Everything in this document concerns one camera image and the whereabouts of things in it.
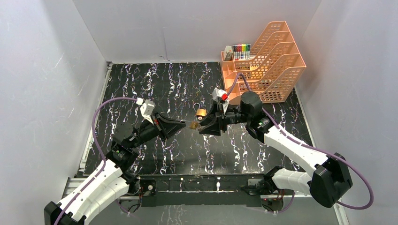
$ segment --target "orange plastic rack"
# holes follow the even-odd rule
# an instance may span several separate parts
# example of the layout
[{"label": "orange plastic rack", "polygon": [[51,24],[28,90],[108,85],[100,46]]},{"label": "orange plastic rack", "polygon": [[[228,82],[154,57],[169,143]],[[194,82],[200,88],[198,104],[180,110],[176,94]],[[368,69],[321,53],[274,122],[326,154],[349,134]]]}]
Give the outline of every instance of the orange plastic rack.
[{"label": "orange plastic rack", "polygon": [[[225,90],[228,92],[236,75],[242,73],[264,103],[284,102],[305,68],[286,21],[267,25],[251,47],[249,60],[221,60]],[[230,104],[240,104],[240,96],[245,91],[247,87],[240,77],[230,93]]]}]

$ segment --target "marble tabletop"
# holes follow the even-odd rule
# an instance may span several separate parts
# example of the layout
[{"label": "marble tabletop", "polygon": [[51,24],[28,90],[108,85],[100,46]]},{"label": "marble tabletop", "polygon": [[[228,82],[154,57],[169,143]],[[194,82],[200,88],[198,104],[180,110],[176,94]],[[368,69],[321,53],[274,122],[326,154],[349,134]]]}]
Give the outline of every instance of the marble tabletop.
[{"label": "marble tabletop", "polygon": [[[150,99],[170,118],[194,120],[198,104],[210,109],[215,87],[223,88],[218,62],[114,64],[103,101],[114,97]],[[295,90],[284,103],[264,107],[287,131],[311,144]],[[138,105],[132,102],[105,106],[96,127],[102,150],[110,150],[110,136],[118,122],[138,127],[142,120]],[[231,125],[222,136],[199,135],[186,128],[166,142],[152,139],[138,151],[140,155],[132,165],[138,174],[266,173],[276,165],[301,170],[282,153],[251,138],[244,125]],[[100,161],[92,145],[84,173],[92,173]]]}]

